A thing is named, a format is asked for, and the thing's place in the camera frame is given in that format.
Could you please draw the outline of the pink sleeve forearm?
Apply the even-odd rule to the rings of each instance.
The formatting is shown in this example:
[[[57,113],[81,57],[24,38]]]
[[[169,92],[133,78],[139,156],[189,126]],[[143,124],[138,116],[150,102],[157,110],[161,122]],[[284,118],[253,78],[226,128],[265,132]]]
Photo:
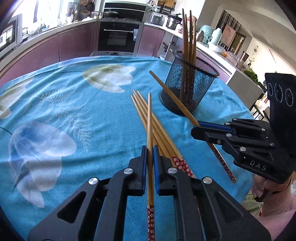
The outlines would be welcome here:
[[[288,188],[263,202],[257,220],[269,231],[272,240],[295,240],[295,195]]]

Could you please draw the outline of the right hand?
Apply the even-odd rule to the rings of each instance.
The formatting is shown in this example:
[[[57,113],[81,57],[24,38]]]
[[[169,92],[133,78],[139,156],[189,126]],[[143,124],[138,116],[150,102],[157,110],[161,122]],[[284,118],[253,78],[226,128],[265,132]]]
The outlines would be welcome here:
[[[272,194],[276,194],[286,190],[292,180],[290,176],[288,180],[285,181],[283,184],[275,183],[271,180],[267,180],[257,174],[253,174],[253,184],[251,192],[254,195],[254,198],[257,202],[264,202]]]

